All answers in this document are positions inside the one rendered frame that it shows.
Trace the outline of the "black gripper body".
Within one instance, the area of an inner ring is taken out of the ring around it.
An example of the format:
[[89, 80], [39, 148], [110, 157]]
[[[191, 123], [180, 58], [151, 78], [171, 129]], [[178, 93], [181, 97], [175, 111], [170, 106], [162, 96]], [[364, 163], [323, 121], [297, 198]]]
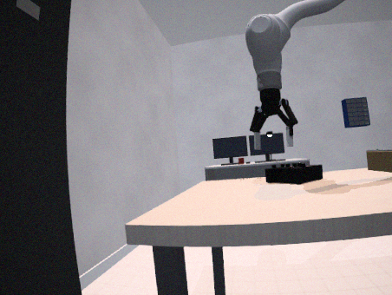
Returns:
[[281, 104], [279, 105], [280, 100], [281, 95], [278, 88], [265, 88], [260, 91], [260, 101], [262, 102], [261, 109], [263, 110], [263, 107], [267, 106], [265, 115], [276, 115], [272, 109], [269, 108], [269, 105], [272, 104], [277, 110], [279, 110], [281, 107]]

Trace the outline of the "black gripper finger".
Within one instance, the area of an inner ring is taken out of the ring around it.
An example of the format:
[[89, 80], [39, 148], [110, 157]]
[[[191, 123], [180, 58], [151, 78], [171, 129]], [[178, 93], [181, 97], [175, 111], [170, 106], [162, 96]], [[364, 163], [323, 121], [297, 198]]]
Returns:
[[255, 107], [255, 113], [252, 119], [252, 124], [250, 127], [250, 131], [254, 133], [254, 149], [255, 150], [261, 150], [261, 144], [260, 144], [260, 130], [263, 127], [265, 120], [269, 117], [268, 115], [265, 115], [265, 111], [267, 109], [267, 106], [263, 107], [263, 110], [261, 107]]
[[283, 106], [284, 111], [288, 117], [283, 113], [283, 111], [281, 109], [277, 110], [272, 104], [269, 105], [269, 108], [272, 109], [272, 111], [275, 114], [277, 114], [279, 116], [279, 118], [285, 123], [285, 126], [287, 126], [286, 127], [287, 147], [293, 147], [293, 126], [295, 124], [297, 124], [298, 121], [289, 106], [288, 100], [282, 98], [281, 101], [279, 101], [279, 105], [280, 104]]

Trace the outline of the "black lighting desk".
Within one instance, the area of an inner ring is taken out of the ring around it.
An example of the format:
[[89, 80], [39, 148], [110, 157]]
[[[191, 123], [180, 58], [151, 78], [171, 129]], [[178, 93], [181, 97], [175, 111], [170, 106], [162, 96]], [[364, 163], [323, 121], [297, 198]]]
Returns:
[[292, 166], [290, 164], [285, 165], [281, 164], [281, 168], [272, 165], [272, 168], [276, 169], [265, 169], [266, 182], [301, 185], [323, 178], [322, 165], [305, 165], [305, 163], [292, 163]]

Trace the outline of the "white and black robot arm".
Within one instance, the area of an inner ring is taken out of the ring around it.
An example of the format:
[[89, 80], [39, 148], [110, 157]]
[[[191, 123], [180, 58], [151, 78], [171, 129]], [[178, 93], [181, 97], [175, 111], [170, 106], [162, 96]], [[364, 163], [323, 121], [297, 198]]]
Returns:
[[276, 15], [253, 17], [245, 31], [246, 45], [257, 74], [258, 91], [281, 89], [281, 51], [291, 37], [291, 28], [300, 19], [334, 9], [345, 0], [305, 0]]

